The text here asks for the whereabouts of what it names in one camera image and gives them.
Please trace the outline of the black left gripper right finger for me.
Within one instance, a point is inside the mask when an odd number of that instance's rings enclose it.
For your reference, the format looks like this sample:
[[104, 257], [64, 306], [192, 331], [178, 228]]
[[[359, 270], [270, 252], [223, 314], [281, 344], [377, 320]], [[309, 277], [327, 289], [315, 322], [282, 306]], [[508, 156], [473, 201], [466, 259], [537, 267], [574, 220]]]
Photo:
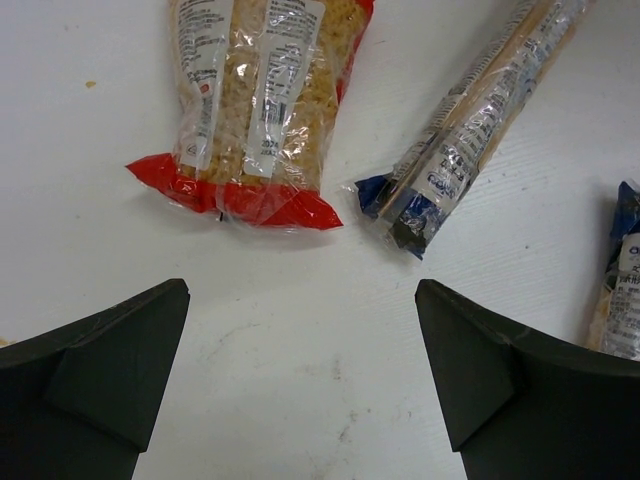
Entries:
[[434, 280], [415, 302], [470, 479], [635, 479], [639, 365], [499, 315]]

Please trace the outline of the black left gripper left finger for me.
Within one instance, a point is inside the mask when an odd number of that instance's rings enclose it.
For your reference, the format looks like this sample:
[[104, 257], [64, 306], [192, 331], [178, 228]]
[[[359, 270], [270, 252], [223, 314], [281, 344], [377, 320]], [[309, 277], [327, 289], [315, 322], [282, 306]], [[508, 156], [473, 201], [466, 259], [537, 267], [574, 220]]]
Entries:
[[146, 452], [190, 294], [170, 279], [1, 350], [4, 479], [130, 479]]

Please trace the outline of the blue spaghetti pack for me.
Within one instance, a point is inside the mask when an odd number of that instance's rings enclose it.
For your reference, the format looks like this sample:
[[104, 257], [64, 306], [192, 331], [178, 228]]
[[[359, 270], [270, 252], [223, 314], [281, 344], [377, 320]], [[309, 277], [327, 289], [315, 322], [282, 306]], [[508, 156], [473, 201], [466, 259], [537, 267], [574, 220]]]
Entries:
[[623, 181], [609, 234], [609, 259], [586, 346], [639, 359], [639, 186]]
[[355, 182], [360, 212], [385, 243], [424, 256], [591, 5], [516, 2], [403, 157]]

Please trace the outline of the red macaroni pasta bag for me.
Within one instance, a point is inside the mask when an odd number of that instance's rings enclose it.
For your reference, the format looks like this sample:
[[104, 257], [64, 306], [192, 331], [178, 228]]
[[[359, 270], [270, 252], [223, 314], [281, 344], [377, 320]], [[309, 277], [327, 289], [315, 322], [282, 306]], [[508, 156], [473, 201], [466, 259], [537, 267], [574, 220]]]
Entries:
[[172, 1], [183, 110], [173, 149], [128, 167], [198, 213], [255, 227], [341, 226], [321, 179], [370, 1]]

